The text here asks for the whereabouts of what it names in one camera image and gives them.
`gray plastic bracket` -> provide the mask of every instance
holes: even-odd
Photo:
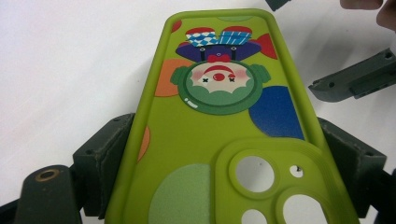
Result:
[[[396,56],[385,49],[375,56],[313,82],[308,88],[321,101],[359,99],[396,83]]]

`black plastic part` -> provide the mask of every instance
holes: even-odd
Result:
[[[12,224],[14,223],[15,214],[17,213],[18,200],[7,203],[0,207],[0,223]]]
[[[68,167],[48,166],[26,177],[14,223],[82,223]]]
[[[370,202],[378,211],[375,224],[396,223],[396,169],[378,173],[369,187]]]
[[[359,99],[396,83],[396,56],[385,49],[375,56],[313,82],[309,90],[321,101]]]
[[[290,0],[265,0],[273,11],[283,7]]]
[[[72,176],[72,185],[73,189],[75,190],[76,203],[79,211],[81,210],[82,206],[84,206],[85,202],[87,202],[87,188],[83,176],[77,174],[74,164],[69,168],[69,171]]]
[[[76,179],[82,179],[87,190],[81,193],[87,197],[83,204],[87,217],[105,217],[133,120],[134,114],[111,120],[73,155]]]
[[[396,223],[396,176],[383,171],[387,157],[329,121],[319,123],[358,216],[372,205],[376,223]]]

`red nose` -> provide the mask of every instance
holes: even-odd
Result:
[[[222,81],[224,80],[225,76],[222,73],[217,73],[213,76],[213,79],[215,79],[215,81]]]

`silicone phone case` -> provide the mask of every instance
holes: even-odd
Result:
[[[244,182],[256,178],[238,171],[248,158],[268,175],[257,177],[269,177],[264,186]],[[172,16],[106,223],[232,224],[250,210],[285,223],[293,195],[317,201],[328,223],[359,222],[274,17],[258,9]]]

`white background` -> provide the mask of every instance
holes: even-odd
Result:
[[[264,0],[0,1],[0,205],[23,179],[72,154],[110,119],[136,111],[165,20],[186,10],[256,7]],[[337,0],[293,0],[274,13],[307,87],[386,49],[377,11]],[[325,118],[388,155],[396,168],[396,87],[323,103]],[[375,210],[361,223],[373,223]],[[84,217],[84,223],[103,223]]]

